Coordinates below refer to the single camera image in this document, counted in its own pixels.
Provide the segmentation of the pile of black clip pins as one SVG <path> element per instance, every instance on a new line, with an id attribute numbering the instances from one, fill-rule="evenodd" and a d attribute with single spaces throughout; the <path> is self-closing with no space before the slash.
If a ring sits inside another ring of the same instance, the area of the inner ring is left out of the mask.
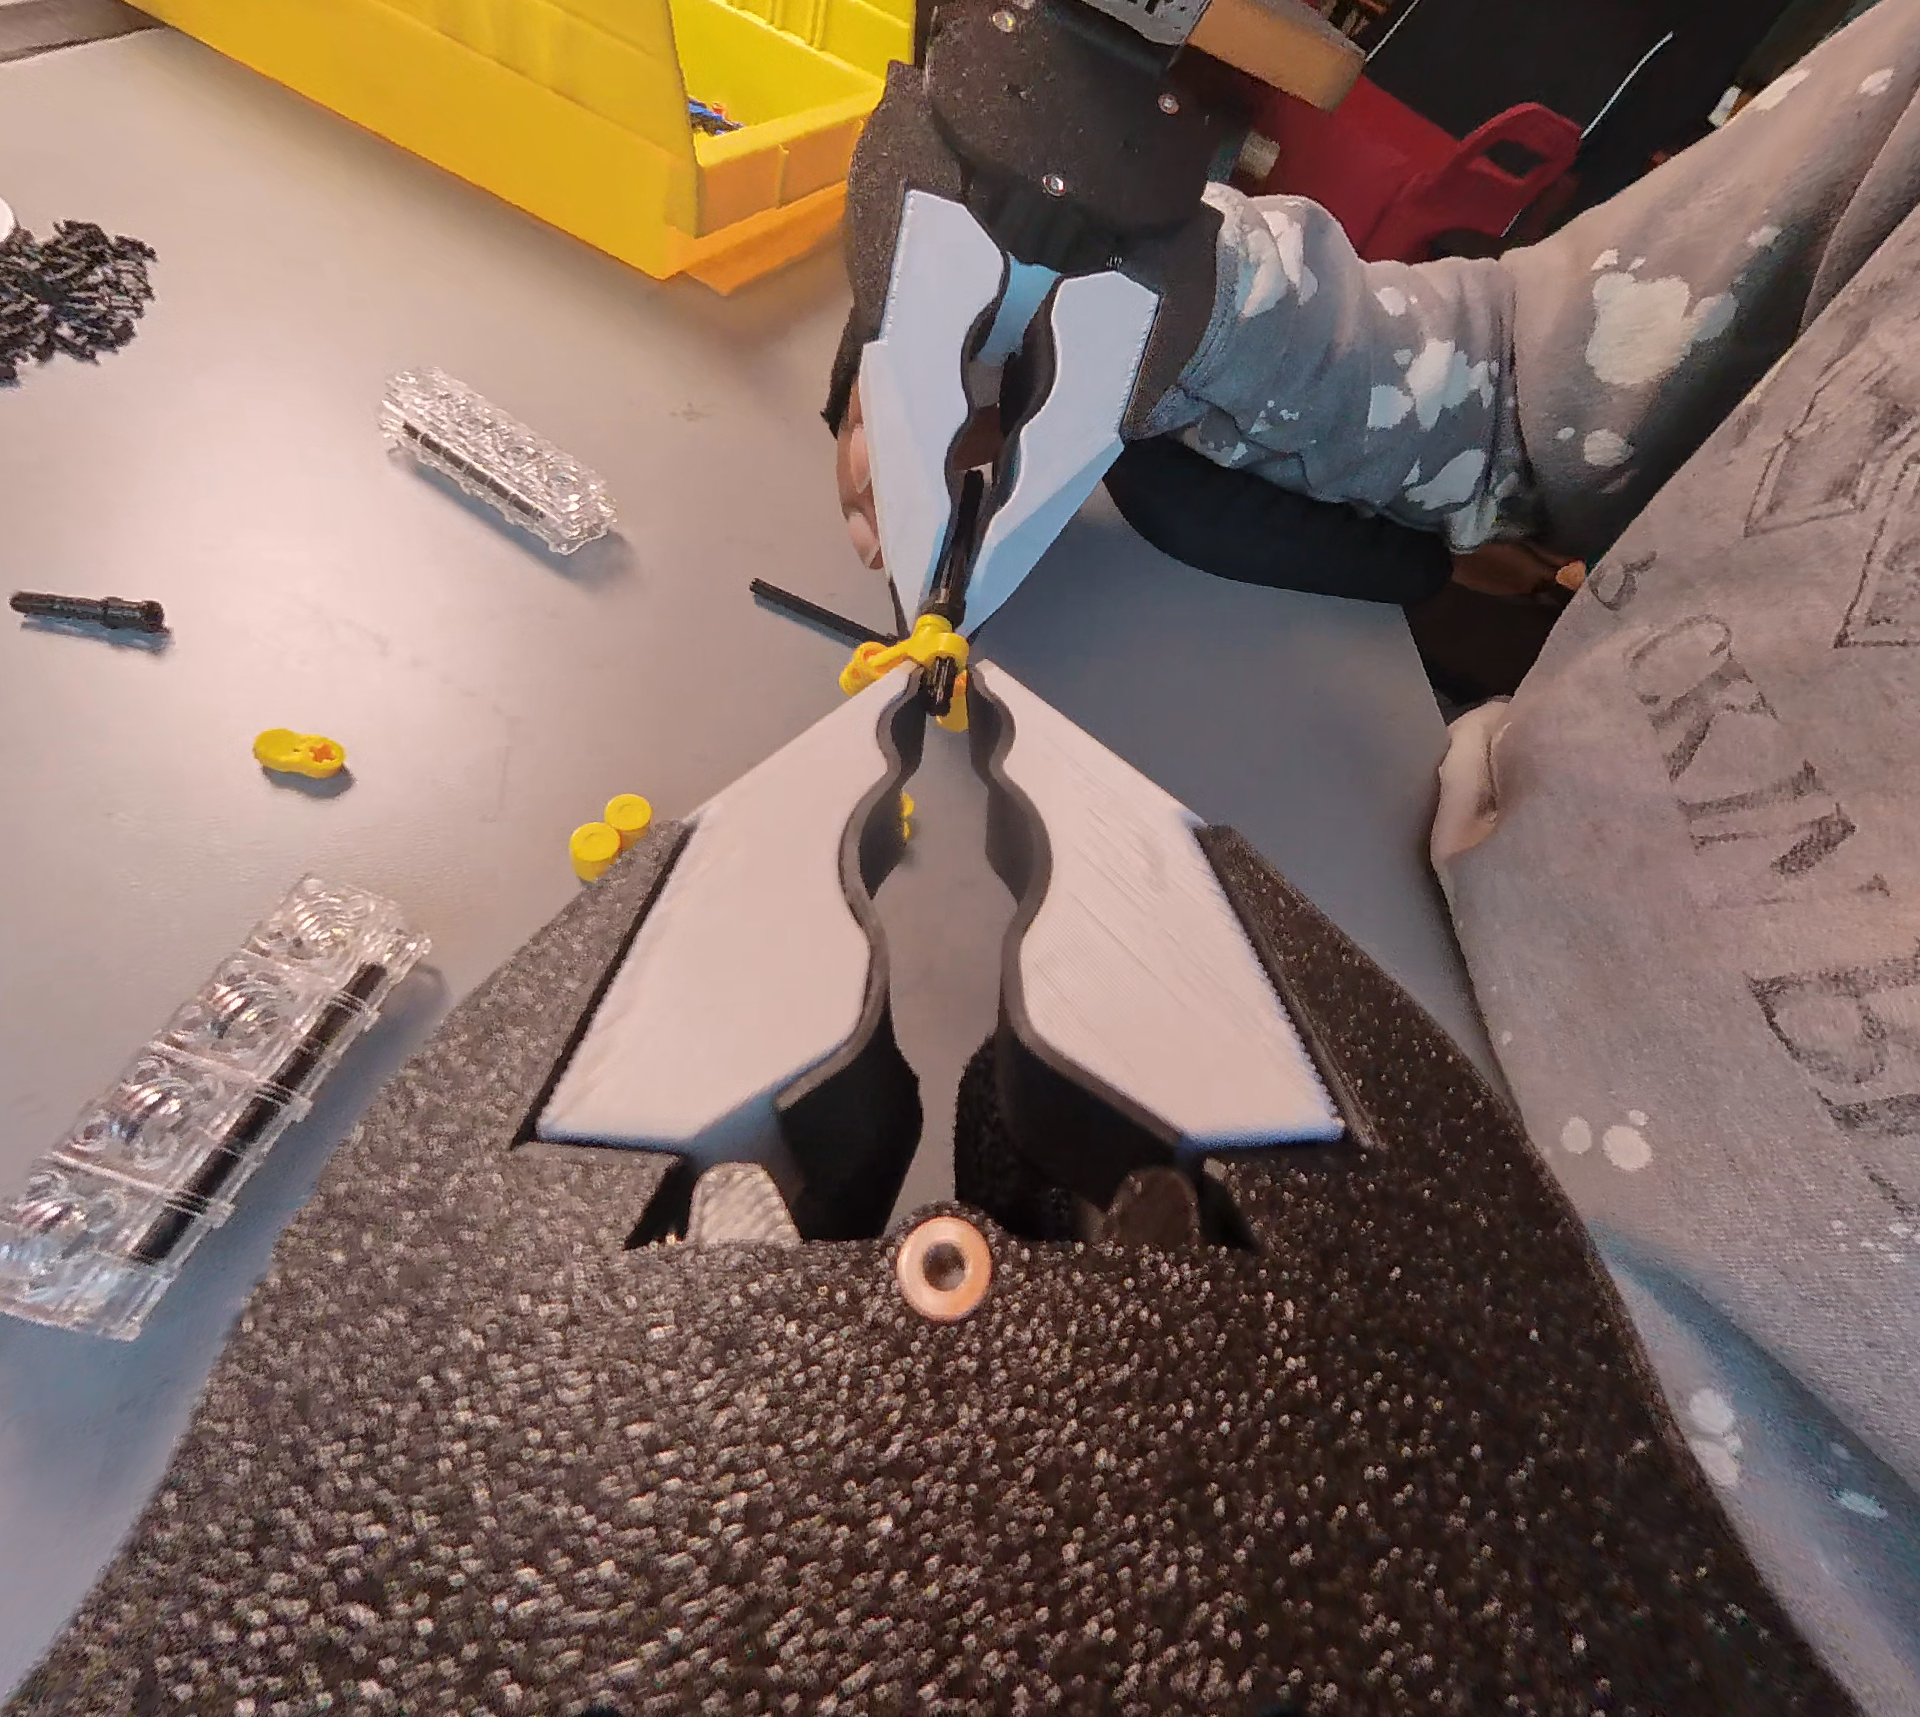
<path id="1" fill-rule="evenodd" d="M 34 363 L 126 346 L 154 299 L 156 256 L 93 220 L 63 218 L 46 239 L 14 225 L 3 243 L 3 384 Z"/>

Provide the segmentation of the person's right forearm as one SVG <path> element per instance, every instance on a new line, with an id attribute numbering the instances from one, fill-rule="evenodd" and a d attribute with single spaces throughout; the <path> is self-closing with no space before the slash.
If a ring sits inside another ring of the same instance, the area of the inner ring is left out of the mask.
<path id="1" fill-rule="evenodd" d="M 1152 432 L 1459 553 L 1596 550 L 1783 352 L 1842 198 L 1721 137 L 1535 246 L 1396 265 L 1213 182 L 1213 317 Z"/>

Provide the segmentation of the long black pin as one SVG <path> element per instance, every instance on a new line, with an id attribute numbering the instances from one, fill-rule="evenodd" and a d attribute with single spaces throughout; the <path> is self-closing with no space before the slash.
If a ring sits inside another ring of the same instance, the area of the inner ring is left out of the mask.
<path id="1" fill-rule="evenodd" d="M 71 624 L 88 631 L 132 632 L 143 636 L 160 636 L 168 631 L 166 612 L 159 601 L 82 599 L 18 590 L 13 592 L 10 606 L 26 621 Z"/>

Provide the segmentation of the yellow piston crank assembly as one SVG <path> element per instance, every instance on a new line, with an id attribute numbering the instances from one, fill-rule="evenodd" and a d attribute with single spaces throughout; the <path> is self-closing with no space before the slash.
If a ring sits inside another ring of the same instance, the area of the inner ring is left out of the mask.
<path id="1" fill-rule="evenodd" d="M 861 695 L 886 674 L 912 667 L 920 673 L 920 695 L 928 718 L 956 734 L 968 730 L 971 642 L 958 626 L 967 617 L 967 594 L 992 483 L 994 470 L 984 463 L 965 470 L 952 525 L 920 614 L 903 639 L 890 645 L 864 642 L 854 648 L 839 678 L 849 697 Z"/>
<path id="2" fill-rule="evenodd" d="M 853 650 L 861 646 L 888 646 L 900 639 L 900 631 L 896 626 L 871 626 L 862 621 L 828 608 L 827 605 L 809 601 L 793 590 L 787 590 L 784 586 L 772 584 L 766 579 L 750 579 L 749 590 L 760 606 L 845 645 L 849 657 L 853 657 Z"/>

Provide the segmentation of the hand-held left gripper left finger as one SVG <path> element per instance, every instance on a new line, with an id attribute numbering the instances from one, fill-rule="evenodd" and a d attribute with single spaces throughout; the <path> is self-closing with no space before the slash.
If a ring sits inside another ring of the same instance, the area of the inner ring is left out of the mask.
<path id="1" fill-rule="evenodd" d="M 888 674 L 694 814 L 547 1104 L 545 1140 L 717 1149 L 857 1031 L 875 944 L 846 844 L 896 772 Z"/>

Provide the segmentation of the transparent cylinder block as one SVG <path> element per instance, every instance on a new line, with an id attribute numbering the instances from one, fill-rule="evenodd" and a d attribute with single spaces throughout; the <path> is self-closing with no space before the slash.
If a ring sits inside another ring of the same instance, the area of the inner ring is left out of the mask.
<path id="1" fill-rule="evenodd" d="M 393 448 L 551 553 L 579 553 L 616 526 L 613 492 L 589 464 L 444 371 L 391 376 L 380 428 Z"/>
<path id="2" fill-rule="evenodd" d="M 429 949 L 393 899 L 303 877 L 6 1200 L 5 1314 L 136 1337 Z"/>

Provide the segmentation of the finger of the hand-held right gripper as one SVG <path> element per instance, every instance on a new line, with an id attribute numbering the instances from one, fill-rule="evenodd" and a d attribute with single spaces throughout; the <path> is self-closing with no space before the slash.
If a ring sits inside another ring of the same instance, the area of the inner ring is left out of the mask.
<path id="1" fill-rule="evenodd" d="M 909 618 L 923 610 L 948 543 L 948 456 L 973 412 L 971 350 L 978 322 L 996 318 L 1004 275 L 1004 254 L 962 202 L 905 197 L 859 391 L 882 565 Z"/>
<path id="2" fill-rule="evenodd" d="M 1158 306 L 1156 293 L 1115 268 L 1054 287 L 1041 340 L 1050 378 L 1003 453 L 968 577 L 967 635 L 1013 597 L 1116 460 Z"/>

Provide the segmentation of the red plastic crate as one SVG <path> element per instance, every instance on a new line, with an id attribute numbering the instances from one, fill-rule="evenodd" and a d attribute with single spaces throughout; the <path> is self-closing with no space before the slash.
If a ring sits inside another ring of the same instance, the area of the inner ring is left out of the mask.
<path id="1" fill-rule="evenodd" d="M 1505 239 L 1573 169 L 1581 139 L 1574 121 L 1536 103 L 1455 139 L 1362 75 L 1333 110 L 1274 90 L 1230 179 L 1308 197 L 1364 258 L 1410 265 L 1450 235 Z"/>

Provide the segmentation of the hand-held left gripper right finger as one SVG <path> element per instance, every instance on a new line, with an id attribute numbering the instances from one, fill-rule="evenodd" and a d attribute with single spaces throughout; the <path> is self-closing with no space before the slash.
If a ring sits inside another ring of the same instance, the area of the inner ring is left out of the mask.
<path id="1" fill-rule="evenodd" d="M 1003 1111 L 1028 1155 L 1218 1155 L 1345 1132 L 1200 819 L 996 665 L 973 673 L 1003 949 Z"/>

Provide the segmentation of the person's grey speckled sweatshirt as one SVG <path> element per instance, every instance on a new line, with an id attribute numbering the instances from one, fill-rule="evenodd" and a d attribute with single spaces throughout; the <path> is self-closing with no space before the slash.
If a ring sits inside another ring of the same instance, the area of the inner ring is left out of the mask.
<path id="1" fill-rule="evenodd" d="M 1875 1712 L 1919 1704 L 1916 28 L 1880 2 L 1512 258 L 1588 586 L 1444 868 L 1693 1459 Z"/>

